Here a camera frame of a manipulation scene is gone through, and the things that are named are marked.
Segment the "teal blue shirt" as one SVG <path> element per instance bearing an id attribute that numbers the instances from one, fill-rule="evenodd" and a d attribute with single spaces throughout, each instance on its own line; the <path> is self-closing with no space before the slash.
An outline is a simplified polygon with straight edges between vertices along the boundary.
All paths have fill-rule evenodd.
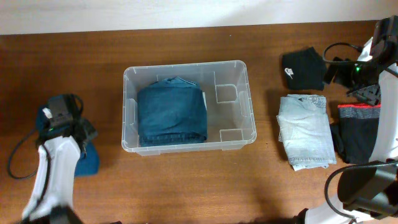
<path id="1" fill-rule="evenodd" d="M 42 105 L 37 110 L 37 116 L 35 119 L 35 128 L 38 131 L 42 131 L 47 121 L 47 117 L 42 111 L 46 105 Z M 76 164 L 75 177 L 88 177 L 96 175 L 100 168 L 100 158 L 98 152 L 92 142 L 86 145 L 86 154 L 81 153 L 81 156 Z"/>

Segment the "dark blue jeans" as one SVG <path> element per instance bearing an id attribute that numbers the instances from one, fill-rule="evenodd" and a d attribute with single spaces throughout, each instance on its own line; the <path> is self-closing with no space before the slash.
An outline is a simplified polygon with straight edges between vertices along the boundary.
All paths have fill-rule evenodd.
<path id="1" fill-rule="evenodd" d="M 155 82 L 137 94 L 142 147 L 203 143 L 207 109 L 198 83 L 180 77 Z"/>

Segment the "clear plastic storage container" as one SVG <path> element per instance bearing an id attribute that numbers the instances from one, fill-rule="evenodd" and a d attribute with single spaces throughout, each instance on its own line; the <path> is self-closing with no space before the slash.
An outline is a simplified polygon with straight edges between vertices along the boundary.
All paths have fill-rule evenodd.
<path id="1" fill-rule="evenodd" d="M 173 77 L 200 85 L 207 109 L 208 139 L 199 144 L 142 147 L 138 135 L 137 93 L 154 82 Z M 121 146 L 125 151 L 140 156 L 225 151 L 241 149 L 256 137 L 248 69 L 243 61 L 129 67 L 124 71 Z"/>

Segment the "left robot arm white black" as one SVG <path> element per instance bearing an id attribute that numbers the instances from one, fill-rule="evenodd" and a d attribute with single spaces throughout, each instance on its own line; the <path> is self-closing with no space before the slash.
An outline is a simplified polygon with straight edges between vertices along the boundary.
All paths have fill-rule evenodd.
<path id="1" fill-rule="evenodd" d="M 54 127 L 49 120 L 41 123 L 39 166 L 22 223 L 81 223 L 73 211 L 74 179 L 98 173 L 100 159 L 91 142 L 97 135 L 85 118 Z"/>

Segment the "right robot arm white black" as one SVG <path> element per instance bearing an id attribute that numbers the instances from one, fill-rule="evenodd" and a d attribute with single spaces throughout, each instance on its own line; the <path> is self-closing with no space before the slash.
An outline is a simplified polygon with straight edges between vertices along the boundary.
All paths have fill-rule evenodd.
<path id="1" fill-rule="evenodd" d="M 381 105 L 376 143 L 369 162 L 334 171 L 324 186 L 325 203 L 304 209 L 293 223 L 363 223 L 397 217 L 397 16 L 381 19 L 354 62 L 353 88 L 358 96 L 378 86 L 378 97 L 364 96 Z"/>

